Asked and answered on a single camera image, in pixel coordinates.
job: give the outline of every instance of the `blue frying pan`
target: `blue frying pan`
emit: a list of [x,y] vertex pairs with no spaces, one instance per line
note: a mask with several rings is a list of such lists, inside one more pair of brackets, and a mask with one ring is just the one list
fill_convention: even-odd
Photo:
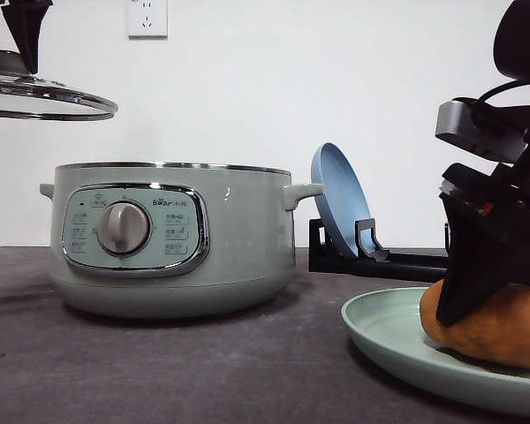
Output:
[[[314,154],[311,171],[312,182],[324,184],[324,194],[314,200],[326,231],[346,258],[357,258],[355,222],[371,214],[352,166],[339,148],[326,143]],[[361,243],[368,252],[375,251],[370,230],[361,232]]]

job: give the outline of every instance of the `sweet potato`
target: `sweet potato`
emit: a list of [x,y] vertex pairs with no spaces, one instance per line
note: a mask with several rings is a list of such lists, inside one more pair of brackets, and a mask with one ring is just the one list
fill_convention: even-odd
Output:
[[444,327],[435,311],[443,280],[420,300],[420,319],[437,343],[464,355],[498,364],[530,368],[530,287],[507,284],[473,312]]

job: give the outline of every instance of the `pot base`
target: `pot base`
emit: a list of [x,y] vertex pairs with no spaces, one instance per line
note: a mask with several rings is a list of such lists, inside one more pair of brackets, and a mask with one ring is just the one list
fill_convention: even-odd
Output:
[[53,278],[65,303],[85,312],[118,318],[164,319],[224,314],[273,298],[291,274],[188,287],[106,287]]

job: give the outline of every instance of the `control panel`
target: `control panel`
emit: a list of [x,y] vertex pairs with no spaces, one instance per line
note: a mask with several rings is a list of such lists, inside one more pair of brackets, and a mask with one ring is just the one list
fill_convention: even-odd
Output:
[[68,201],[62,244],[66,260],[84,271],[128,277],[184,274],[208,253],[208,217],[203,199],[189,187],[89,185]]

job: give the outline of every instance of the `control knob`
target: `control knob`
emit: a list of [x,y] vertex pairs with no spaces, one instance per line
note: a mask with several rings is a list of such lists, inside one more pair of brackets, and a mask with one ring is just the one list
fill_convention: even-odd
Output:
[[139,206],[120,201],[102,212],[96,234],[106,250],[114,254],[128,254],[145,244],[149,235],[149,219]]

